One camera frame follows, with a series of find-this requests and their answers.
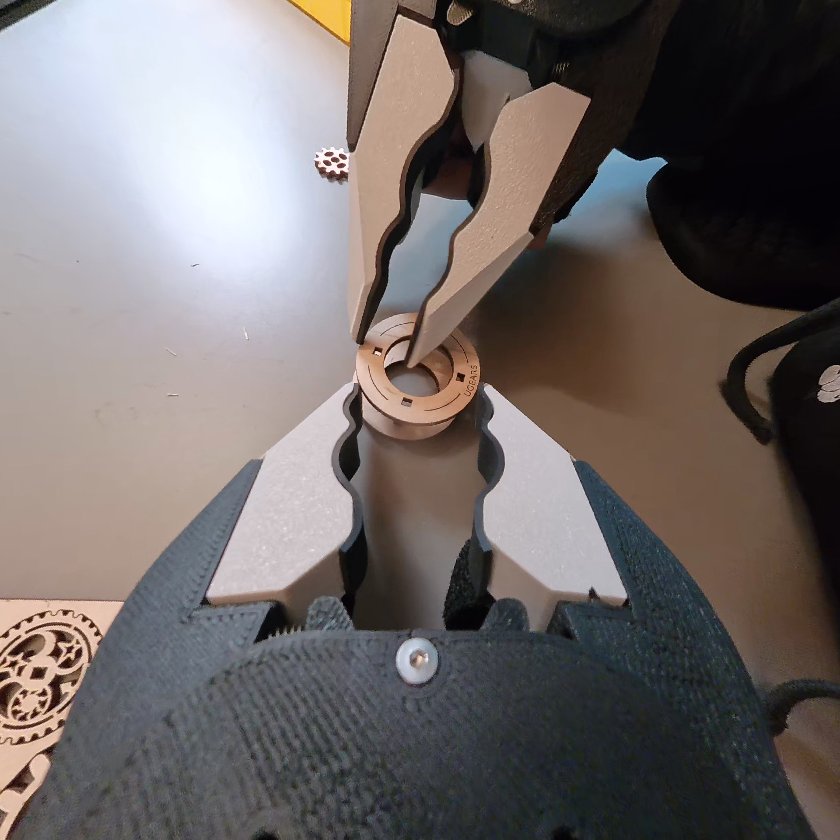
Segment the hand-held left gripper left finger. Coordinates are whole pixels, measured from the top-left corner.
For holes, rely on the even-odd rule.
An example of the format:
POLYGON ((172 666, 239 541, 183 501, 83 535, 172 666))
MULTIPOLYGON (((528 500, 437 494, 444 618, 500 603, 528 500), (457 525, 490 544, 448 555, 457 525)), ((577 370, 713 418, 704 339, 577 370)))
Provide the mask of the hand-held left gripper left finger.
POLYGON ((278 602, 302 624, 335 596, 349 613, 364 579, 361 389, 343 385, 269 449, 206 592, 216 606, 278 602))

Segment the person's right hand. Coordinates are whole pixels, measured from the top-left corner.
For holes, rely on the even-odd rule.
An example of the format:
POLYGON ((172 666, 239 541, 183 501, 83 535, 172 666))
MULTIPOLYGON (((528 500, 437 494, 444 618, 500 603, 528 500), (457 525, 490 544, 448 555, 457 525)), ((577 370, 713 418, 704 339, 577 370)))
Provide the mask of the person's right hand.
POLYGON ((453 201, 467 201, 474 207, 485 184, 485 159, 482 154, 446 157, 435 179, 425 192, 453 201))

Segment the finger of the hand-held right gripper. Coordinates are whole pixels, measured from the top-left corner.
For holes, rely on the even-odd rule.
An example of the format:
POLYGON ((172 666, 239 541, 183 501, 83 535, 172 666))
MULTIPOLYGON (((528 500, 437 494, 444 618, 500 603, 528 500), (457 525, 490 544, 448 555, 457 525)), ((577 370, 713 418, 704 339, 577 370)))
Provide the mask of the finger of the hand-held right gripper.
POLYGON ((590 103, 551 82, 501 109, 486 143, 483 193, 455 231, 444 277, 423 303, 409 366, 459 326, 532 242, 531 226, 590 103))
POLYGON ((445 146, 459 71, 440 34, 397 12, 350 153, 348 310, 364 341, 384 294, 395 247, 413 221, 427 166, 445 146))

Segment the laser-cut wooden parts sheet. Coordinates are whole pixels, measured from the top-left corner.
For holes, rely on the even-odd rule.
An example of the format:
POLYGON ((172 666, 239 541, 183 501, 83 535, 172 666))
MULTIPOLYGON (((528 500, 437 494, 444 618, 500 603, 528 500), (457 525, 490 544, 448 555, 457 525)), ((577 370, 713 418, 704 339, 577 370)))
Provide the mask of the laser-cut wooden parts sheet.
POLYGON ((91 661, 123 602, 1 601, 1 838, 50 769, 91 661))

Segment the yellow box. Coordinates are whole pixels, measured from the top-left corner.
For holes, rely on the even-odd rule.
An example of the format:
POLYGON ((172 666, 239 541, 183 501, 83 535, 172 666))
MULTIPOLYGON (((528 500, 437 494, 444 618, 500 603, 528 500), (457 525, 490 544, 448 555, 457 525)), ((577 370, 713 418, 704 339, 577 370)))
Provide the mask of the yellow box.
POLYGON ((289 3, 319 23, 344 44, 348 45, 350 43, 351 0, 293 0, 289 1, 289 3))

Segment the grey desk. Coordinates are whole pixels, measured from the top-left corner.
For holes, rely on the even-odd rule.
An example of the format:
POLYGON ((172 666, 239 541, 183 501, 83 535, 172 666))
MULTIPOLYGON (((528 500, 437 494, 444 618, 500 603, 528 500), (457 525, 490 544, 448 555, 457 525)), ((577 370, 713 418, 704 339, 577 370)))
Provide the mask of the grey desk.
MULTIPOLYGON (((343 143, 347 52, 282 2, 55 2, 2 32, 2 597, 130 604, 94 661, 46 791, 46 838, 550 838, 560 789, 595 794, 608 837, 675 760, 699 837, 736 828, 733 769, 686 743, 676 701, 578 677, 612 642, 443 641, 427 689, 397 677, 405 629, 442 624, 483 480, 473 412, 416 444, 360 432, 370 562, 350 640, 251 642, 257 625, 137 581, 179 532, 244 494, 242 468, 351 377, 348 189, 315 172, 343 143)), ((655 239, 644 182, 613 154, 546 252, 466 322, 483 375, 589 462, 699 578, 748 688, 838 679, 837 635, 781 457, 717 392, 728 357, 783 314, 712 297, 655 239)))

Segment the black printed hoodie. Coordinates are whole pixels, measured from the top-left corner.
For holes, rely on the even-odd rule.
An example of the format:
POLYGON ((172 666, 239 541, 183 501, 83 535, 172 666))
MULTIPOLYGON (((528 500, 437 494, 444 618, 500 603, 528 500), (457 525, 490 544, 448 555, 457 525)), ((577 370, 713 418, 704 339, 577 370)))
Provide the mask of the black printed hoodie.
POLYGON ((770 379, 773 424, 814 530, 838 627, 838 318, 801 316, 787 329, 793 348, 770 379))

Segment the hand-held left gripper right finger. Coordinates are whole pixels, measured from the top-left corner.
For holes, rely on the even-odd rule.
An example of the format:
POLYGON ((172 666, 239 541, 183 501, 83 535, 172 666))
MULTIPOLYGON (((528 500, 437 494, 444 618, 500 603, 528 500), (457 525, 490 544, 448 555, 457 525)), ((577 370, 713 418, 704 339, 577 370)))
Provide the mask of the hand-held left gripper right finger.
POLYGON ((479 389, 477 585, 515 599, 533 631, 561 602, 593 596, 623 606, 627 592, 574 458, 491 385, 479 389))

